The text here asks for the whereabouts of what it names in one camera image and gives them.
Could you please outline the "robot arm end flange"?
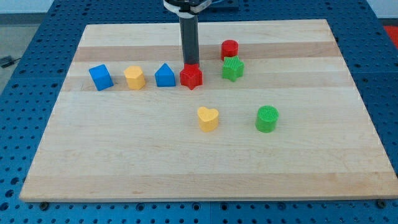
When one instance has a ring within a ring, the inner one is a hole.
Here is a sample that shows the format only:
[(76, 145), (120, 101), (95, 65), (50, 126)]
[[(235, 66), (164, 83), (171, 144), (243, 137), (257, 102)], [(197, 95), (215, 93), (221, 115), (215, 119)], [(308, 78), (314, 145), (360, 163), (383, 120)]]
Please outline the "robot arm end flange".
[(175, 14), (198, 14), (208, 8), (212, 3), (212, 0), (163, 0), (164, 7)]

